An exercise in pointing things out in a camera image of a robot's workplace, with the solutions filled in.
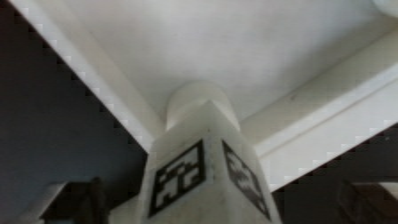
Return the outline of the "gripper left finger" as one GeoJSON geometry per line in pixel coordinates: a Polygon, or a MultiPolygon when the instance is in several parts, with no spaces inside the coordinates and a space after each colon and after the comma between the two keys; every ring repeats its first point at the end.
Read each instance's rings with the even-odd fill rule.
{"type": "Polygon", "coordinates": [[[51,183],[14,224],[108,224],[101,178],[51,183]]]}

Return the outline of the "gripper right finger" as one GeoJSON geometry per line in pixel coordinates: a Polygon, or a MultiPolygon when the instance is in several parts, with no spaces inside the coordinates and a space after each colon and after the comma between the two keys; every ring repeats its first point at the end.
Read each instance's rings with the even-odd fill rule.
{"type": "Polygon", "coordinates": [[[398,224],[398,182],[342,182],[337,195],[342,224],[398,224]]]}

